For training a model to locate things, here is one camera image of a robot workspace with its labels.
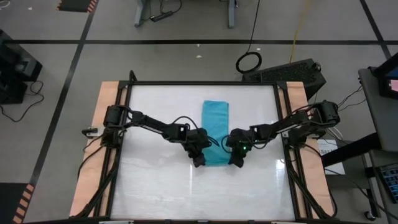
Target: yellow cable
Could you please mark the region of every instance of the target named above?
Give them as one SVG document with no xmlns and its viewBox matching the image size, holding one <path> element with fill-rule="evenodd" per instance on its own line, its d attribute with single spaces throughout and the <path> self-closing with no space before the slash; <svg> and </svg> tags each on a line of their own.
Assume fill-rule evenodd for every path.
<svg viewBox="0 0 398 224">
<path fill-rule="evenodd" d="M 296 32 L 294 34 L 292 53 L 290 54 L 289 63 L 292 63 L 293 55 L 294 55 L 294 48 L 296 46 L 297 36 L 299 35 L 299 31 L 300 31 L 301 27 L 303 26 L 304 18 L 305 18 L 305 15 L 307 15 L 308 7 L 310 5 L 310 1 L 311 0 L 305 0 L 304 11 L 303 11 L 303 14 L 301 15 L 301 19 L 300 19 L 300 23 L 298 24 L 298 28 L 297 28 L 297 30 L 296 30 Z"/>
</svg>

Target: keyboard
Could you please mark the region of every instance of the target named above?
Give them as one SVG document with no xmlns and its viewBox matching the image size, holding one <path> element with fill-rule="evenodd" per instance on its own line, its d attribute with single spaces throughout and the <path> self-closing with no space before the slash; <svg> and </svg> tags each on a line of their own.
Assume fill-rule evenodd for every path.
<svg viewBox="0 0 398 224">
<path fill-rule="evenodd" d="M 392 199 L 392 202 L 398 202 L 398 164 L 380 167 L 381 179 L 384 187 Z"/>
<path fill-rule="evenodd" d="M 263 81 L 290 81 L 312 83 L 316 80 L 315 74 L 319 72 L 315 68 L 309 67 L 307 63 L 296 63 L 286 67 L 270 68 L 258 71 L 251 75 L 251 79 L 259 82 Z"/>
</svg>

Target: metal bracket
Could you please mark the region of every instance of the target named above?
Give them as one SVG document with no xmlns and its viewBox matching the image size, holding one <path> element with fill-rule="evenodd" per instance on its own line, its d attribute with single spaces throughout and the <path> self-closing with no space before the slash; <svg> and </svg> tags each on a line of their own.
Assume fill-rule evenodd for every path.
<svg viewBox="0 0 398 224">
<path fill-rule="evenodd" d="M 81 130 L 81 133 L 84 134 L 87 138 L 92 139 L 95 137 L 99 137 L 104 133 L 105 127 L 88 127 L 87 129 Z"/>
<path fill-rule="evenodd" d="M 287 83 L 286 83 L 286 81 L 276 81 L 276 85 L 279 86 L 279 88 L 287 91 Z"/>
</svg>

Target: desk leg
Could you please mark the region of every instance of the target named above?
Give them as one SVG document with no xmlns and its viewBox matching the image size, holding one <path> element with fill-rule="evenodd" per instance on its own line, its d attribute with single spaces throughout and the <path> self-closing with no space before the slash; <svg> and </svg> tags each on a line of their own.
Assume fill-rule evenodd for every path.
<svg viewBox="0 0 398 224">
<path fill-rule="evenodd" d="M 139 27 L 141 25 L 141 17 L 144 12 L 146 0 L 137 0 L 136 18 L 134 19 L 134 26 Z"/>
<path fill-rule="evenodd" d="M 228 2 L 228 28 L 235 26 L 235 0 Z"/>
<path fill-rule="evenodd" d="M 368 195 L 369 198 L 371 198 L 374 202 L 377 202 L 376 197 L 374 196 L 374 191 L 373 189 L 366 189 L 366 194 Z M 369 204 L 371 206 L 371 212 L 374 217 L 380 218 L 380 211 L 379 208 L 377 208 L 372 201 L 369 200 Z"/>
<path fill-rule="evenodd" d="M 377 133 L 370 134 L 346 146 L 340 147 L 322 156 L 324 167 L 343 162 L 352 157 L 360 156 L 371 149 L 381 149 Z"/>
</svg>

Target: metal stand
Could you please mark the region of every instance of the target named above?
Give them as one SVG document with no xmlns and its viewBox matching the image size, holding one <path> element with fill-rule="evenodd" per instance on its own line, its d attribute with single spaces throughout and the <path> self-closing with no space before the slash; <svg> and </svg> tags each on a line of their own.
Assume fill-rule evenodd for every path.
<svg viewBox="0 0 398 224">
<path fill-rule="evenodd" d="M 141 26 L 142 13 L 145 9 L 145 4 L 147 0 L 136 0 L 137 1 L 137 9 L 136 16 L 134 18 L 134 26 Z M 228 28 L 232 29 L 235 26 L 235 8 L 238 7 L 238 3 L 236 0 L 228 0 Z"/>
<path fill-rule="evenodd" d="M 136 17 L 134 19 L 134 26 L 139 27 L 141 25 L 141 17 L 144 12 L 146 0 L 137 0 Z"/>
<path fill-rule="evenodd" d="M 235 26 L 235 0 L 228 1 L 228 28 L 233 28 Z"/>
</svg>

